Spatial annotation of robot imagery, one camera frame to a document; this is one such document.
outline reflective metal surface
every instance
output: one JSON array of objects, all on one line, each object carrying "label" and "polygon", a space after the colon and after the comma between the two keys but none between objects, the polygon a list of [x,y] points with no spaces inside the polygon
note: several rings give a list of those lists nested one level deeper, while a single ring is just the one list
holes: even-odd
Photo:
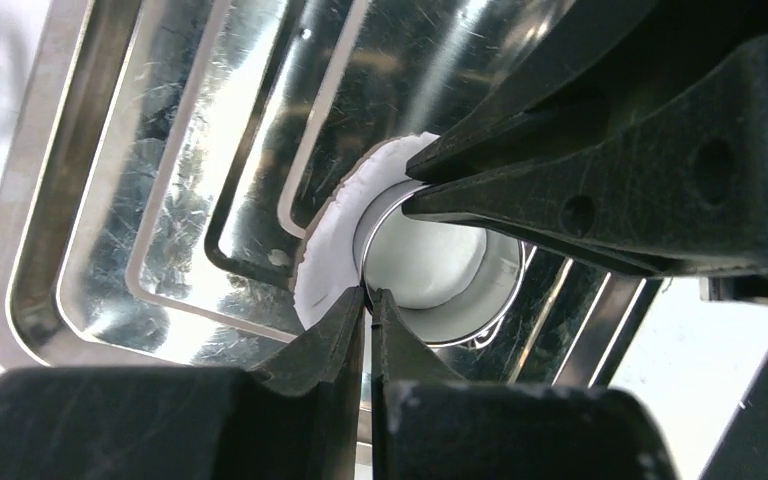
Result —
[{"label": "reflective metal surface", "polygon": [[[0,189],[0,362],[264,360],[302,331],[293,274],[342,178],[456,123],[568,4],[53,0]],[[503,321],[438,355],[482,381],[572,365],[587,342],[534,332],[609,300],[579,267],[527,248]]]},{"label": "reflective metal surface", "polygon": [[[590,310],[582,324],[574,330],[572,343],[552,379],[553,384],[592,387],[599,382],[611,355],[616,354],[617,343],[629,327],[626,323],[640,321],[633,318],[634,307],[640,295],[644,294],[647,283],[653,290],[651,281],[613,274],[604,277]],[[657,289],[660,282],[654,283],[654,289]]]},{"label": "reflective metal surface", "polygon": [[[358,271],[362,272],[367,292],[382,288],[374,285],[366,267],[379,229],[392,215],[401,215],[399,209],[402,203],[422,188],[422,183],[415,180],[393,185],[372,201],[358,222],[352,247],[353,256]],[[435,306],[401,308],[405,326],[431,347],[442,348],[469,342],[483,332],[492,330],[505,319],[519,294],[526,270],[528,247],[515,238],[496,232],[480,232],[486,243],[477,270],[465,289]],[[406,245],[410,244],[411,240],[406,238],[403,231],[400,231],[400,236]],[[388,249],[390,245],[379,244],[379,248]]]}]

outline metal object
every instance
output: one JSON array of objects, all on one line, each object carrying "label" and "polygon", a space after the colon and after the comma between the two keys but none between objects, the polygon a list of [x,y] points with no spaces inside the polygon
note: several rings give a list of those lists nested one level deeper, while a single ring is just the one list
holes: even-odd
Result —
[{"label": "metal object", "polygon": [[[302,333],[297,236],[342,177],[387,138],[456,124],[568,8],[54,0],[0,189],[0,362],[269,358]],[[564,274],[545,250],[524,259],[505,319],[436,352],[465,378],[554,378],[588,312],[636,298],[597,296],[606,272]],[[362,408],[366,447],[370,422]]]},{"label": "metal object", "polygon": [[[359,272],[366,271],[366,259],[378,229],[405,200],[421,189],[419,182],[394,185],[373,200],[363,213],[354,241]],[[463,292],[433,308],[402,312],[405,324],[426,344],[440,348],[469,342],[507,317],[525,274],[527,247],[496,232],[486,233],[486,252],[475,277]]]},{"label": "metal object", "polygon": [[[571,260],[562,272],[566,283],[559,308],[549,311],[535,329],[524,350],[528,361],[517,376],[570,387],[608,385],[661,282],[603,276]],[[596,282],[601,284],[590,298]],[[577,308],[589,309],[582,315]],[[567,352],[561,361],[553,354],[556,350]]]}]

